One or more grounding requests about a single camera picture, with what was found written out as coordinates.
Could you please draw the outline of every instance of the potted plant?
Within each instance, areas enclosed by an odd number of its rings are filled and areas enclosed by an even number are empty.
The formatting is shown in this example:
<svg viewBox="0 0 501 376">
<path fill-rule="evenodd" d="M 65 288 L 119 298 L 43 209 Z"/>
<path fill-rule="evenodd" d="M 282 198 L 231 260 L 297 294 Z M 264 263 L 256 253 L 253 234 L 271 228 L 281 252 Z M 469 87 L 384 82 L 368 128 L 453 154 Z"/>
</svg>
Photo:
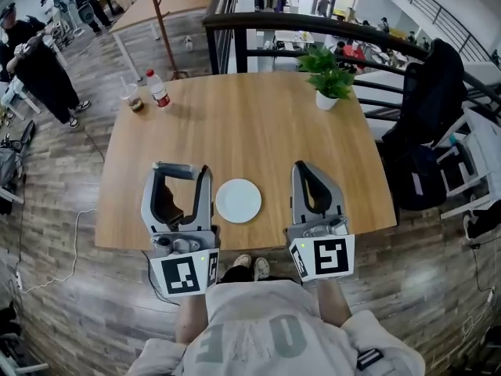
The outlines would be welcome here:
<svg viewBox="0 0 501 376">
<path fill-rule="evenodd" d="M 307 56 L 297 59 L 300 71 L 312 73 L 307 82 L 315 86 L 316 106 L 319 109 L 330 110 L 339 99 L 349 99 L 355 75 L 339 68 L 329 49 L 311 48 Z"/>
</svg>

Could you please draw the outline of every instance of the forearm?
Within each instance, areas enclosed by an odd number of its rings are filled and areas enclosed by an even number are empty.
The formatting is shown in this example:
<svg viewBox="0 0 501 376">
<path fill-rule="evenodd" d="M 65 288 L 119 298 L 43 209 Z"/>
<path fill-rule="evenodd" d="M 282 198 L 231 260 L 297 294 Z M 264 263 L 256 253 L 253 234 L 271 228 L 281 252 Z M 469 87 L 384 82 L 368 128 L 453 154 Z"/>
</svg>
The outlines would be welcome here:
<svg viewBox="0 0 501 376">
<path fill-rule="evenodd" d="M 178 311 L 175 340 L 182 344 L 191 344 L 209 324 L 205 295 L 184 297 Z"/>
<path fill-rule="evenodd" d="M 339 283 L 335 280 L 319 280 L 317 283 L 320 318 L 341 327 L 351 317 L 351 310 Z"/>
<path fill-rule="evenodd" d="M 7 68 L 6 70 L 11 74 L 14 72 L 14 70 L 17 67 L 17 64 L 19 63 L 20 58 L 19 57 L 14 57 L 12 60 L 10 60 L 7 63 Z"/>
</svg>

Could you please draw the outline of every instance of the plastic bottle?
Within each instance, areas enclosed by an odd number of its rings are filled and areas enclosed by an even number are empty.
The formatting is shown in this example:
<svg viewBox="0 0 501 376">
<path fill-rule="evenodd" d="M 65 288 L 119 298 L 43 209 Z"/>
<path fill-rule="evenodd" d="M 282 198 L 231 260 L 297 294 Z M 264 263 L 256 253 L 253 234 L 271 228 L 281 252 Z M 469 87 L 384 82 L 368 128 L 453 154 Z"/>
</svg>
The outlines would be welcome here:
<svg viewBox="0 0 501 376">
<path fill-rule="evenodd" d="M 171 99 L 165 90 L 164 82 L 153 70 L 147 70 L 146 76 L 148 77 L 146 84 L 150 88 L 151 95 L 155 99 L 155 102 L 157 102 L 157 106 L 164 109 L 168 108 L 171 105 Z"/>
</svg>

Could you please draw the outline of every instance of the power outlet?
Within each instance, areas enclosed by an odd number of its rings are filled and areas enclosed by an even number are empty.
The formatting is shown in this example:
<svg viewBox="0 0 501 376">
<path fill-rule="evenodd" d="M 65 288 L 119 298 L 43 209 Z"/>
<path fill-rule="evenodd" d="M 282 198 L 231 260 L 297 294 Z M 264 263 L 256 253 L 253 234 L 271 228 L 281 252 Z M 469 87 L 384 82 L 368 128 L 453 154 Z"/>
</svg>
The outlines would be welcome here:
<svg viewBox="0 0 501 376">
<path fill-rule="evenodd" d="M 21 281 L 21 273 L 19 270 L 16 270 L 16 284 L 20 291 L 23 290 L 23 282 Z"/>
</svg>

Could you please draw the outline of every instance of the black railing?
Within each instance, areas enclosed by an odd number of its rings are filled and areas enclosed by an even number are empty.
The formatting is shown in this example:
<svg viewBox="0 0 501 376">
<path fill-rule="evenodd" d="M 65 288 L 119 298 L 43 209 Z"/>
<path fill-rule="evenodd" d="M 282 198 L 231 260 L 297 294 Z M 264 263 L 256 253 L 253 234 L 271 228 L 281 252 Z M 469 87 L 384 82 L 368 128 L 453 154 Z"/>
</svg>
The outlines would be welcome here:
<svg viewBox="0 0 501 376">
<path fill-rule="evenodd" d="M 449 11 L 436 0 L 407 0 L 421 11 L 449 39 L 468 61 L 490 61 L 490 55 L 480 42 Z"/>
<path fill-rule="evenodd" d="M 226 48 L 225 37 L 218 40 L 217 33 L 223 35 L 232 35 L 235 44 L 236 71 L 239 73 L 247 72 L 248 57 L 298 57 L 304 55 L 304 51 L 290 51 L 277 49 L 248 49 L 247 30 L 287 30 L 287 31 L 308 31 L 316 34 L 330 34 L 339 38 L 353 39 L 356 41 L 372 43 L 381 48 L 396 50 L 404 55 L 414 59 L 425 61 L 429 52 L 420 47 L 396 38 L 384 32 L 378 31 L 372 27 L 364 27 L 358 24 L 347 23 L 344 21 L 330 20 L 319 16 L 306 16 L 301 14 L 285 13 L 232 13 L 224 11 L 218 7 L 231 6 L 224 2 L 213 2 L 210 12 L 202 20 L 209 41 L 209 50 L 211 56 L 211 67 L 213 74 L 226 74 L 228 70 L 229 48 Z M 360 60 L 352 57 L 337 56 L 338 61 L 351 63 L 354 65 L 371 67 L 381 71 L 388 71 L 394 74 L 404 75 L 405 72 L 398 68 L 379 64 L 374 61 Z M 477 95 L 487 96 L 491 101 L 501 107 L 501 98 L 498 91 L 482 84 L 478 79 L 466 73 L 463 80 L 471 85 L 469 100 Z M 355 85 L 364 88 L 379 89 L 386 92 L 402 93 L 401 89 L 388 85 L 377 84 L 373 82 L 355 80 Z M 381 120 L 397 121 L 400 105 L 395 103 L 381 102 L 369 99 L 360 99 L 360 103 L 365 105 L 378 106 L 376 110 L 366 112 L 368 118 L 378 118 Z M 487 118 L 499 116 L 499 110 L 494 111 L 481 103 L 472 107 L 479 114 Z"/>
</svg>

